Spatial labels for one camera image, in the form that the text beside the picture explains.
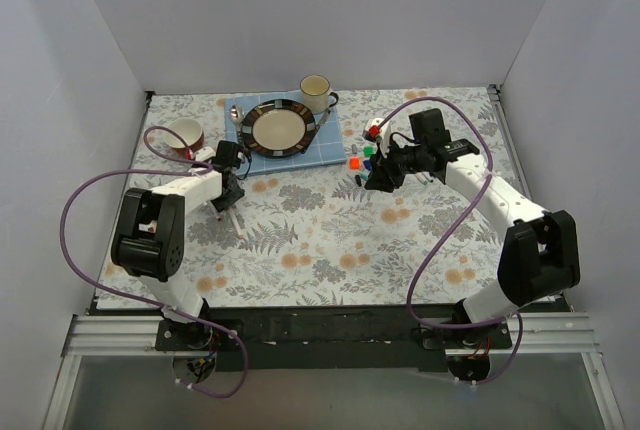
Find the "red white pen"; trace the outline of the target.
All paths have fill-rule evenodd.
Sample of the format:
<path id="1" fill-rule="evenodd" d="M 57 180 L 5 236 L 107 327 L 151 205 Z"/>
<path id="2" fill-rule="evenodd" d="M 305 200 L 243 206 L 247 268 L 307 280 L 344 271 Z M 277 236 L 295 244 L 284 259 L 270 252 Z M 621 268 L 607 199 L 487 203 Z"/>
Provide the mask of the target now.
<path id="1" fill-rule="evenodd" d="M 213 213 L 214 217 L 216 218 L 216 220 L 217 220 L 218 222 L 222 221 L 222 220 L 223 220 L 223 217 L 222 217 L 222 216 L 221 216 L 221 214 L 218 212 L 218 210 L 216 209 L 215 205 L 214 205 L 213 203 L 211 203 L 211 202 L 208 202 L 208 203 L 209 203 L 209 207 L 211 208 L 211 211 L 212 211 L 212 213 Z"/>

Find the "pink pen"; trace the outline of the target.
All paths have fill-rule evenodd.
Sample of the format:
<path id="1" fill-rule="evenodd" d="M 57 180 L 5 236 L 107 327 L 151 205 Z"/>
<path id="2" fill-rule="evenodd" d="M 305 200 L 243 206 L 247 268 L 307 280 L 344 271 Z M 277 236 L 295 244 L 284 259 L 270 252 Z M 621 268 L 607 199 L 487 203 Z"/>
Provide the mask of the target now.
<path id="1" fill-rule="evenodd" d="M 231 222 L 233 224 L 233 227 L 234 227 L 234 230 L 236 232 L 237 237 L 240 240 L 243 240 L 244 239 L 244 232 L 243 232 L 242 226 L 239 223 L 239 220 L 238 220 L 238 217 L 236 215 L 236 212 L 233 209 L 230 209 L 228 214 L 229 214 L 229 218 L 230 218 L 230 220 L 231 220 Z"/>

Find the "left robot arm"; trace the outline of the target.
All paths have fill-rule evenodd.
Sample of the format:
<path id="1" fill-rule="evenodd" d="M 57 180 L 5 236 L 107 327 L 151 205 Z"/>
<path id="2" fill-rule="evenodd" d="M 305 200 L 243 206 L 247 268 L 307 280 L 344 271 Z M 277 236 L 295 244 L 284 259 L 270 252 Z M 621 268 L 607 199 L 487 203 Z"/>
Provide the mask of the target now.
<path id="1" fill-rule="evenodd" d="M 195 167 L 187 177 L 151 189 L 131 188 L 121 205 L 111 245 L 111 261 L 137 278 L 160 302 L 165 318 L 180 323 L 178 337 L 193 350 L 205 348 L 213 336 L 203 319 L 203 297 L 181 269 L 185 256 L 186 217 L 210 210 L 219 220 L 224 212 L 240 232 L 235 203 L 244 197 L 236 170 L 245 160 L 242 146 L 222 140 L 205 147 L 195 159 L 212 166 Z"/>

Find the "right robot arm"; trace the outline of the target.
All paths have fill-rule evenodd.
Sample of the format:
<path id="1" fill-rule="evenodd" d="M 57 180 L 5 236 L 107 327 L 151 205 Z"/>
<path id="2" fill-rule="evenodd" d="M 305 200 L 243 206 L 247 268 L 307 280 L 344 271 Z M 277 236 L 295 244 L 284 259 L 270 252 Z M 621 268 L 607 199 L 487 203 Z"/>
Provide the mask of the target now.
<path id="1" fill-rule="evenodd" d="M 410 124 L 407 146 L 394 142 L 383 119 L 365 125 L 364 138 L 377 146 L 366 189 L 391 193 L 407 175 L 427 173 L 465 197 L 502 243 L 495 280 L 461 300 L 444 326 L 460 345 L 479 345 L 500 318 L 578 285 L 577 231 L 569 213 L 546 210 L 497 176 L 474 144 L 452 139 L 440 110 L 413 114 Z"/>

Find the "red bowl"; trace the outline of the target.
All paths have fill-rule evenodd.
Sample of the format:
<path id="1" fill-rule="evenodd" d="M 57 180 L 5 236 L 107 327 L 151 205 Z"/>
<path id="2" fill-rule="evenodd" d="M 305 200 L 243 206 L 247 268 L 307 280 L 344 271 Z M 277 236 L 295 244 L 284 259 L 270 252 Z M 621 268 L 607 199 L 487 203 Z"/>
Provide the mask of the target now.
<path id="1" fill-rule="evenodd" d="M 198 151 L 204 144 L 204 130 L 200 123 L 190 118 L 180 118 L 168 124 L 168 128 L 175 132 L 181 139 L 173 133 L 166 133 L 164 142 L 176 153 L 184 153 L 186 148 Z"/>

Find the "metal spoon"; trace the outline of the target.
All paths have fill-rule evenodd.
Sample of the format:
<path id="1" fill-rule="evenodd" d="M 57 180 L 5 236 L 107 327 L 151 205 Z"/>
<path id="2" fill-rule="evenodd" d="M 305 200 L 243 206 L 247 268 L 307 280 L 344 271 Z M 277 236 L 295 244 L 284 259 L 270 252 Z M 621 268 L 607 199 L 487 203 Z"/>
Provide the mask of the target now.
<path id="1" fill-rule="evenodd" d="M 237 141 L 240 145 L 243 144 L 242 129 L 244 121 L 244 111 L 238 105 L 232 105 L 229 111 L 229 116 L 232 124 L 235 127 L 235 133 Z"/>

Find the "dark rimmed plate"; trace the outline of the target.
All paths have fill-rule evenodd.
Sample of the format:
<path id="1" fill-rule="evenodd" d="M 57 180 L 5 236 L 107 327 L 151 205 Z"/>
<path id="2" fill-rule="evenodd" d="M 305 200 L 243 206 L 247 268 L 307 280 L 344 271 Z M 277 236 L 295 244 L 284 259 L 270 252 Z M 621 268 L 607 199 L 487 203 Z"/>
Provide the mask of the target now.
<path id="1" fill-rule="evenodd" d="M 244 117 L 242 137 L 251 152 L 269 158 L 305 153 L 319 127 L 302 103 L 275 99 L 258 104 Z"/>

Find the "metal knife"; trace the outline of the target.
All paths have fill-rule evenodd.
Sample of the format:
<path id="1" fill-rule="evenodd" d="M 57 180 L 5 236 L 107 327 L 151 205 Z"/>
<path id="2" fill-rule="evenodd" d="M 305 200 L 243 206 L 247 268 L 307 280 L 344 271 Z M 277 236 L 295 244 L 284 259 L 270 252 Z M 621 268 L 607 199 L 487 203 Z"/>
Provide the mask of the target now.
<path id="1" fill-rule="evenodd" d="M 331 115 L 331 111 L 332 111 L 332 109 L 331 109 L 331 108 L 327 108 L 327 109 L 322 113 L 321 119 L 320 119 L 320 120 L 319 120 L 319 122 L 317 123 L 318 127 L 321 127 L 321 126 L 323 126 L 323 125 L 326 123 L 326 121 L 328 120 L 329 116 Z"/>

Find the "cream enamel mug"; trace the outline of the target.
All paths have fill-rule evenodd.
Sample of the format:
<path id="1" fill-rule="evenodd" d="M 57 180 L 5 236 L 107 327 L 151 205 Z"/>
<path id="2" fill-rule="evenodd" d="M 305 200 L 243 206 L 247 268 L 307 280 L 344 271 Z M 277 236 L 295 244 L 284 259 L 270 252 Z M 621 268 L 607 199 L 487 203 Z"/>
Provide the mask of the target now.
<path id="1" fill-rule="evenodd" d="M 302 104 L 314 115 L 319 115 L 335 107 L 339 95 L 331 89 L 327 78 L 321 75 L 305 76 L 299 84 Z"/>

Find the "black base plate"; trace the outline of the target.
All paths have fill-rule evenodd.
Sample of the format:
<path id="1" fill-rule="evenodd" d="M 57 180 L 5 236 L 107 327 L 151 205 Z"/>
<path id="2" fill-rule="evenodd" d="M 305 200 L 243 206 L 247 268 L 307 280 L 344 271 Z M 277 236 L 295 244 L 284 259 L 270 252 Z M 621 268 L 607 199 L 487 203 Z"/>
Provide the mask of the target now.
<path id="1" fill-rule="evenodd" d="M 220 372 L 275 369 L 413 368 L 444 372 L 449 350 L 477 344 L 507 350 L 503 324 L 492 329 L 428 329 L 403 305 L 212 308 L 198 323 L 162 319 L 155 348 L 176 355 L 215 351 Z"/>

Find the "aluminium frame rail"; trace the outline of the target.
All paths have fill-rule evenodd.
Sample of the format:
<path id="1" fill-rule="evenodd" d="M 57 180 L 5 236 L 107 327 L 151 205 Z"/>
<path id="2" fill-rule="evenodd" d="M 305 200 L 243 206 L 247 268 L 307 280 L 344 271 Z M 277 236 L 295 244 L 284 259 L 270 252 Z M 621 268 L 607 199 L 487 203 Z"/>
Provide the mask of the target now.
<path id="1" fill-rule="evenodd" d="M 607 429 L 625 427 L 603 363 L 600 339 L 580 312 L 526 313 L 518 354 L 577 354 L 582 358 L 596 405 Z M 45 417 L 46 429 L 61 429 L 84 356 L 196 357 L 180 350 L 152 315 L 76 316 L 66 337 L 58 381 Z"/>

